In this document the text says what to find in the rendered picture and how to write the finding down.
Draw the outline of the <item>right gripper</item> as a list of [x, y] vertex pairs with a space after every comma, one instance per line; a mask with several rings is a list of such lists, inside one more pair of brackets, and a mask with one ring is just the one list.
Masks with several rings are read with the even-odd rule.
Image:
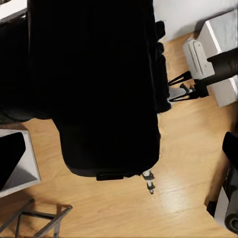
[[[188, 100], [198, 99], [199, 97], [207, 97], [209, 96], [208, 85], [212, 85], [217, 82], [221, 82], [226, 79], [230, 79], [234, 77], [234, 72], [232, 69], [232, 65], [229, 64], [230, 59], [227, 52], [223, 52], [217, 55], [214, 55], [208, 58], [209, 62], [212, 62], [215, 74], [204, 78], [204, 79], [196, 79], [195, 80], [195, 91], [170, 99], [170, 102], [174, 102], [175, 100], [181, 99], [182, 97], [189, 96]], [[180, 82], [192, 79], [191, 71], [187, 71], [185, 74], [177, 77], [176, 79], [170, 81], [169, 86], [178, 84]]]

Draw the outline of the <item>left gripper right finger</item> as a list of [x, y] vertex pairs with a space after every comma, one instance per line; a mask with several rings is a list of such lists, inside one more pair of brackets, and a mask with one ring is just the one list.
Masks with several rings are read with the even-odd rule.
[[224, 137], [222, 149], [236, 170], [238, 170], [238, 134], [227, 132]]

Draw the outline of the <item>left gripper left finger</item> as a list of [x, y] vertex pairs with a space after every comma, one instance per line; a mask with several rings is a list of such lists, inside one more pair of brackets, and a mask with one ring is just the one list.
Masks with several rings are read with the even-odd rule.
[[22, 132], [0, 137], [0, 191], [25, 151]]

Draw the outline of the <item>digital camera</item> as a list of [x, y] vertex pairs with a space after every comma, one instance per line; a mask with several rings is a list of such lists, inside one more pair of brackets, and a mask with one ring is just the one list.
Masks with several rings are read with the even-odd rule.
[[27, 0], [0, 25], [0, 124], [52, 119], [78, 176], [143, 174], [160, 155], [152, 0]]

